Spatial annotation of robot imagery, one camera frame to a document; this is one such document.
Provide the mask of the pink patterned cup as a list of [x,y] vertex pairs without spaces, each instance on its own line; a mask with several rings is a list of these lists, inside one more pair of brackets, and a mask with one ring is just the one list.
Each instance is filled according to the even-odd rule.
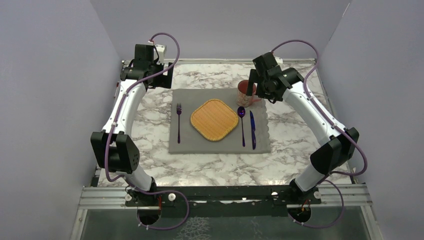
[[237,85],[236,104],[240,107],[247,108],[262,100],[256,96],[257,85],[255,83],[252,87],[252,95],[247,95],[248,85],[248,80],[242,80]]

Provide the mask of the purple iridescent spoon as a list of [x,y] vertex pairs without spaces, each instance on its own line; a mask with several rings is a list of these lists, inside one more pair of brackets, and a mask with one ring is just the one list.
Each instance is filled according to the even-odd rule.
[[245,134],[244,134],[244,122],[243,122],[243,118],[246,114],[246,110],[243,106],[239,106],[237,109],[237,115],[240,117],[241,120],[241,134],[242,134],[242,146],[245,147],[246,143],[245,143]]

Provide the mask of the purple iridescent knife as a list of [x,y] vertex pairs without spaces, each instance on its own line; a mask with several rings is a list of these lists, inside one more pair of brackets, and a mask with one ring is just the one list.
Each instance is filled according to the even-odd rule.
[[250,115],[250,125],[251,125],[251,141],[252,141],[252,149],[255,150],[257,146],[257,140],[256,140],[256,124],[255,124],[255,118],[253,112],[249,111]]

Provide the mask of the purple iridescent fork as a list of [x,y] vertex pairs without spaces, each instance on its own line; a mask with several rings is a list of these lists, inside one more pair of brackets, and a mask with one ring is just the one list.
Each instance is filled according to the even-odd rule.
[[181,103],[176,104],[176,113],[178,116],[178,125],[177,125],[177,143],[181,143],[181,130],[180,130],[180,122],[181,122],[181,114],[182,114],[182,105]]

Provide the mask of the woven yellow wicker tray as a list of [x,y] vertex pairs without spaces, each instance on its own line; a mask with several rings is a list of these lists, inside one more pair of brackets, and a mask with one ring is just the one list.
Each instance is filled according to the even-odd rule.
[[219,99],[210,99],[190,116],[191,125],[208,141],[218,142],[239,123],[238,115]]

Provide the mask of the grey scalloped cloth placemat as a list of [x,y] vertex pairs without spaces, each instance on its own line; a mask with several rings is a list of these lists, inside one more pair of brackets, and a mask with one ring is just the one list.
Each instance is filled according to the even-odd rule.
[[[222,140],[205,139],[190,122],[191,114],[210,99],[218,99],[236,111],[236,88],[175,89],[172,92],[169,147],[170,154],[265,154],[271,152],[266,101],[262,99],[246,108],[243,117],[245,147],[242,146],[241,119]],[[180,143],[178,143],[177,103],[181,103]],[[250,111],[255,120],[256,149],[252,148]]]

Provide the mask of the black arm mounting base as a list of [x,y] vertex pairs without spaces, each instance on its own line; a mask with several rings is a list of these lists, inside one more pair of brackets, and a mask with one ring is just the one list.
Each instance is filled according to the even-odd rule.
[[163,218],[287,217],[288,208],[321,204],[315,187],[298,196],[289,185],[155,187],[151,195],[126,189],[125,206]]

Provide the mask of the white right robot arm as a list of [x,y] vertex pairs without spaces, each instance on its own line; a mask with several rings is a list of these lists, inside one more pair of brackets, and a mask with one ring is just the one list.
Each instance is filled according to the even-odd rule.
[[270,103],[286,102],[312,130],[320,147],[311,154],[310,164],[290,182],[289,199],[300,204],[331,171],[350,160],[359,132],[346,128],[315,99],[304,77],[295,69],[281,69],[276,58],[267,52],[253,59],[247,94]]

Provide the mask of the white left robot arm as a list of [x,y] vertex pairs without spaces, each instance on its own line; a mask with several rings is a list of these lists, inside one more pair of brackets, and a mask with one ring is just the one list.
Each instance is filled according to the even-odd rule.
[[90,142],[100,168],[110,182],[124,179],[139,190],[144,205],[157,200],[154,178],[140,166],[141,153],[131,138],[138,106],[148,89],[172,86],[173,64],[165,68],[166,46],[136,44],[134,58],[120,73],[112,112],[100,131],[91,134]]

